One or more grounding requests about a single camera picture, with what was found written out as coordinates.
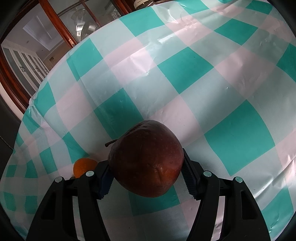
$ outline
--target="metal bolt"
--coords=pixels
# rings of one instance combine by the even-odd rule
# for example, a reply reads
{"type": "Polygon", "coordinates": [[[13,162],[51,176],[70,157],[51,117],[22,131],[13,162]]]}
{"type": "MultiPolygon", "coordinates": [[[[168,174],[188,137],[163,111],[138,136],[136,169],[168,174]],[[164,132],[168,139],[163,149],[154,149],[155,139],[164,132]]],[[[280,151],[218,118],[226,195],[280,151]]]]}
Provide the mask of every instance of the metal bolt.
{"type": "Polygon", "coordinates": [[[210,177],[211,175],[212,175],[211,172],[209,172],[209,171],[204,171],[204,176],[206,176],[206,177],[210,177]]]}
{"type": "Polygon", "coordinates": [[[62,177],[56,177],[54,181],[55,181],[56,183],[60,183],[62,180],[63,180],[62,177]]]}
{"type": "Polygon", "coordinates": [[[236,177],[235,180],[236,180],[238,183],[242,183],[242,178],[241,178],[241,177],[236,177]]]}
{"type": "Polygon", "coordinates": [[[86,174],[85,174],[87,177],[91,177],[94,175],[94,172],[93,171],[88,171],[86,174]]]}

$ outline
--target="teal square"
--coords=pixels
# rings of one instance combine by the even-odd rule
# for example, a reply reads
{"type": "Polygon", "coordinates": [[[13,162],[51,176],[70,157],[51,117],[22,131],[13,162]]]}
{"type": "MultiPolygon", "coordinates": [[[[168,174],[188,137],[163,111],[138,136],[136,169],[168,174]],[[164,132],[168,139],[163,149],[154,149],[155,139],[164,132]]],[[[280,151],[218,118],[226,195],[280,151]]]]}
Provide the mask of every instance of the teal square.
{"type": "Polygon", "coordinates": [[[38,178],[37,171],[32,160],[26,163],[26,167],[27,167],[27,170],[26,170],[25,178],[38,178]]]}
{"type": "Polygon", "coordinates": [[[54,162],[54,158],[52,156],[52,152],[50,148],[45,149],[39,154],[41,161],[43,163],[44,169],[47,174],[51,174],[57,171],[57,166],[54,162]]]}
{"type": "Polygon", "coordinates": [[[102,126],[112,139],[121,137],[143,117],[122,88],[94,110],[102,126]]]}
{"type": "Polygon", "coordinates": [[[247,100],[205,133],[205,138],[230,176],[275,146],[265,123],[247,100]]]}
{"type": "Polygon", "coordinates": [[[262,12],[265,14],[269,14],[270,11],[272,10],[272,5],[267,2],[253,0],[246,8],[254,11],[262,12]]]}
{"type": "Polygon", "coordinates": [[[294,209],[287,187],[284,187],[276,197],[262,210],[270,238],[276,237],[291,220],[294,209]]]}
{"type": "Polygon", "coordinates": [[[150,7],[144,8],[120,18],[125,26],[134,36],[159,26],[164,25],[154,10],[150,7]]]}
{"type": "Polygon", "coordinates": [[[201,0],[177,0],[176,2],[189,14],[209,9],[201,0]]]}
{"type": "Polygon", "coordinates": [[[15,205],[15,197],[13,194],[8,192],[3,192],[4,200],[6,203],[6,208],[10,211],[16,211],[16,205],[15,205]]]}
{"type": "Polygon", "coordinates": [[[158,67],[179,94],[213,68],[189,47],[163,61],[158,67]]]}
{"type": "Polygon", "coordinates": [[[128,192],[133,216],[147,213],[154,213],[180,204],[174,186],[160,197],[142,197],[132,192],[128,192]]]}
{"type": "Polygon", "coordinates": [[[33,134],[35,130],[39,128],[39,125],[32,119],[30,115],[31,110],[27,109],[24,113],[24,116],[22,118],[22,122],[25,124],[28,131],[33,134]]]}
{"type": "Polygon", "coordinates": [[[14,177],[16,169],[17,169],[17,165],[9,165],[7,167],[6,177],[14,177]]]}
{"type": "Polygon", "coordinates": [[[79,80],[92,67],[103,59],[91,39],[87,39],[82,43],[76,51],[67,59],[67,63],[75,77],[79,80]]]}
{"type": "Polygon", "coordinates": [[[81,148],[81,146],[75,141],[73,136],[68,132],[64,137],[69,156],[71,158],[71,162],[75,163],[78,159],[82,157],[88,157],[89,155],[81,148]]]}
{"type": "Polygon", "coordinates": [[[26,214],[35,214],[38,208],[37,196],[26,196],[24,208],[26,214]]]}
{"type": "Polygon", "coordinates": [[[49,83],[47,82],[43,89],[39,90],[34,100],[36,109],[39,111],[42,117],[45,116],[46,112],[55,105],[55,99],[52,94],[49,83]]]}
{"type": "Polygon", "coordinates": [[[296,82],[296,47],[294,45],[288,45],[277,66],[296,82]]]}
{"type": "Polygon", "coordinates": [[[231,1],[233,1],[233,0],[219,0],[219,2],[221,2],[221,3],[229,3],[231,1]]]}
{"type": "Polygon", "coordinates": [[[257,27],[250,24],[238,21],[236,19],[231,19],[221,27],[215,30],[226,38],[243,45],[257,30],[257,27]]]}
{"type": "Polygon", "coordinates": [[[23,139],[21,138],[21,136],[20,136],[19,133],[17,133],[17,137],[16,137],[16,139],[15,139],[15,142],[16,142],[16,144],[17,144],[19,147],[24,143],[24,141],[23,141],[23,139]]]}

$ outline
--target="plastic tablecloth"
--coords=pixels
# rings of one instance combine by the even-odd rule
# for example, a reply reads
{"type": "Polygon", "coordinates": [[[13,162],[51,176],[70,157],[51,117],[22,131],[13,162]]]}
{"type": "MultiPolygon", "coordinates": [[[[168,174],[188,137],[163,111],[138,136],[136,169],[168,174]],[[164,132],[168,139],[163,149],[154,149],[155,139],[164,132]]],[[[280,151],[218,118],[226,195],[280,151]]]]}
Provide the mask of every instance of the plastic tablecloth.
{"type": "MultiPolygon", "coordinates": [[[[277,10],[256,0],[166,2],[95,31],[50,71],[24,114],[0,181],[13,226],[26,237],[54,178],[70,178],[81,157],[106,160],[106,142],[153,119],[204,169],[241,176],[274,240],[296,209],[295,46],[277,10]]],[[[111,240],[181,241],[199,202],[180,175],[153,199],[114,181],[98,204],[111,240]]]]}

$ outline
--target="white cabinet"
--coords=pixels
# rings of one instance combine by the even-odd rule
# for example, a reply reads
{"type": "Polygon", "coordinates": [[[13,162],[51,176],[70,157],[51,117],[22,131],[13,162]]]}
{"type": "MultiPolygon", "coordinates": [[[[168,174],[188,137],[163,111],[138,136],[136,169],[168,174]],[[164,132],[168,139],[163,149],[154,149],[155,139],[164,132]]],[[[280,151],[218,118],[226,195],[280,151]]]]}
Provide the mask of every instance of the white cabinet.
{"type": "Polygon", "coordinates": [[[44,63],[36,54],[3,46],[4,55],[20,84],[30,96],[35,94],[41,82],[49,73],[44,63]]]}

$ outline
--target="red apple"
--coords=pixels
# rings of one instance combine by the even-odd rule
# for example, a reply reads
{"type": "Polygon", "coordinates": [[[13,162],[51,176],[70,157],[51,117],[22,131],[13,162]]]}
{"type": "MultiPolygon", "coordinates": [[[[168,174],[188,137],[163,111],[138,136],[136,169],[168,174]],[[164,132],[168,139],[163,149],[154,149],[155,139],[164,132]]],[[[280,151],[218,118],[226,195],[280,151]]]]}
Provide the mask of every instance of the red apple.
{"type": "Polygon", "coordinates": [[[174,133],[158,121],[146,120],[114,143],[108,161],[124,188],[140,196],[158,197],[177,180],[183,158],[174,133]]]}

